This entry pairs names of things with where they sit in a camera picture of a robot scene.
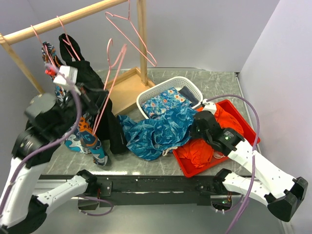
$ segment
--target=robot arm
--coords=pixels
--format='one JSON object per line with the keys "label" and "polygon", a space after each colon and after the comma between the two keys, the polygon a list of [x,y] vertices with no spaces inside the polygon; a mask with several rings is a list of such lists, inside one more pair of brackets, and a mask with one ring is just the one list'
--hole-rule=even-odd
{"label": "robot arm", "polygon": [[[98,113],[107,91],[91,90],[78,84],[83,112]],[[51,94],[35,97],[25,111],[30,120],[13,148],[10,174],[4,191],[21,161],[34,150],[62,137],[74,124],[76,106],[70,93],[59,102]],[[3,209],[0,212],[0,234],[30,234],[34,232],[55,208],[74,196],[94,193],[98,189],[97,177],[86,170],[71,180],[46,193],[34,196],[35,185],[59,145],[45,150],[30,160],[20,170]]]}
{"label": "robot arm", "polygon": [[[277,168],[259,152],[253,151],[250,143],[231,128],[222,129],[214,117],[216,106],[203,101],[204,109],[194,116],[191,130],[193,138],[203,138],[211,147],[238,162],[252,172],[252,158],[255,157],[255,177],[250,197],[267,205],[270,212],[282,221],[291,217],[304,200],[308,182],[294,178]],[[246,194],[250,179],[222,169],[214,178],[216,190]]]}

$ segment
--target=orange clothing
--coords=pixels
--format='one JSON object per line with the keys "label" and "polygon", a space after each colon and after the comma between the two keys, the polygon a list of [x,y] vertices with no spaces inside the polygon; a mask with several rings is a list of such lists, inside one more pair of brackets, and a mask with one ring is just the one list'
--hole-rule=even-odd
{"label": "orange clothing", "polygon": [[[221,128],[233,128],[242,136],[244,131],[238,121],[218,104],[216,105],[216,112],[214,117],[220,124]],[[210,163],[214,150],[203,139],[189,140],[185,145],[178,147],[176,150],[179,158],[188,158],[196,168],[201,168]]]}

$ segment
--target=wooden pole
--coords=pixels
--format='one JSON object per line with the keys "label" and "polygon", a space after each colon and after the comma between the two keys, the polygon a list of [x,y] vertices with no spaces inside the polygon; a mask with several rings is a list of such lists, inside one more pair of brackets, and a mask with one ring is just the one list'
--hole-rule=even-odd
{"label": "wooden pole", "polygon": [[[138,22],[138,33],[140,34],[142,40],[146,44],[146,0],[137,0],[136,2],[137,7],[137,22]],[[146,49],[139,40],[139,48],[142,53],[147,56]],[[140,54],[140,65],[141,65],[141,80],[142,83],[146,86],[148,85],[147,81],[147,60],[146,58]]]}
{"label": "wooden pole", "polygon": [[[100,1],[98,3],[92,4],[90,6],[81,8],[79,10],[73,11],[71,13],[68,13],[66,15],[60,16],[63,24],[68,24],[71,22],[74,22],[76,20],[79,20],[81,18],[90,16],[92,14],[95,14],[97,12],[103,11],[105,9],[108,9],[110,7],[116,6],[118,4],[121,4],[123,2],[126,2],[127,0],[104,0]],[[45,33],[47,31],[50,31],[52,29],[61,27],[61,24],[58,20],[58,18],[54,18],[51,20],[48,20],[43,23],[39,23],[34,25],[34,29],[38,34]],[[25,28],[23,30],[8,34],[6,36],[3,36],[5,41],[8,45],[15,44],[17,42],[26,40],[28,38],[32,38],[35,36],[35,33],[31,27]]]}
{"label": "wooden pole", "polygon": [[33,76],[33,74],[29,71],[23,60],[16,54],[16,52],[12,49],[12,47],[5,41],[2,34],[0,33],[0,44],[5,49],[5,51],[9,54],[9,56],[13,59],[16,65],[21,69],[24,75],[29,79],[29,81],[33,84],[33,86],[38,90],[39,93],[43,94],[44,90]]}

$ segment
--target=gray marble table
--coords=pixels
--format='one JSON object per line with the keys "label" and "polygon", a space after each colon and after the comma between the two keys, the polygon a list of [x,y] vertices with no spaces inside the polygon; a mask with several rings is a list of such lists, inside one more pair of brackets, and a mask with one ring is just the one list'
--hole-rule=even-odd
{"label": "gray marble table", "polygon": [[[203,93],[204,98],[212,98],[222,94],[241,95],[239,84],[235,73],[209,72],[198,70],[149,70],[149,78],[159,84],[167,79],[176,76],[183,76],[190,79]],[[246,107],[243,101],[237,98],[228,98],[249,121]],[[130,112],[129,117],[135,121],[144,119],[139,109]],[[174,155],[161,156],[154,161],[145,161],[132,152],[123,155],[113,155],[109,150],[109,142],[103,142],[104,150],[110,157],[111,163],[107,166],[97,166],[93,163],[91,155],[84,155],[69,151],[64,145],[60,146],[52,156],[44,175],[75,175],[78,171],[86,169],[96,175],[142,175],[142,176],[181,176],[183,172],[178,165]],[[227,160],[212,167],[200,176],[214,176],[222,168],[232,170],[238,175],[247,176],[250,173],[238,163]]]}

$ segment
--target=red plastic tray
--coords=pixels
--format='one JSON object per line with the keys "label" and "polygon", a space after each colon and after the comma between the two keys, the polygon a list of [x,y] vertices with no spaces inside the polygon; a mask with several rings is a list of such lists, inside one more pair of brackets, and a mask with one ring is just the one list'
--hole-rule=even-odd
{"label": "red plastic tray", "polygon": [[[229,100],[223,100],[221,102],[218,102],[218,104],[228,113],[230,113],[234,118],[237,119],[237,121],[240,123],[240,125],[242,126],[243,130],[244,130],[244,137],[245,139],[250,143],[253,144],[254,143],[254,139],[255,139],[255,132],[254,130],[251,128],[251,126],[249,126],[249,124],[246,122],[246,120],[243,118],[243,116],[238,112],[238,110],[233,106],[233,104],[229,101]],[[201,173],[205,170],[207,170],[208,168],[214,167],[215,165],[228,160],[228,157],[223,157],[221,159],[216,159],[216,158],[212,158],[211,162],[207,165],[204,166],[202,168],[196,168],[192,163],[191,160],[187,159],[187,158],[179,158],[179,156],[177,155],[177,152],[175,150],[173,150],[173,153],[175,155],[175,158],[177,159],[181,170],[183,171],[184,175],[188,178],[197,175],[198,173]]]}

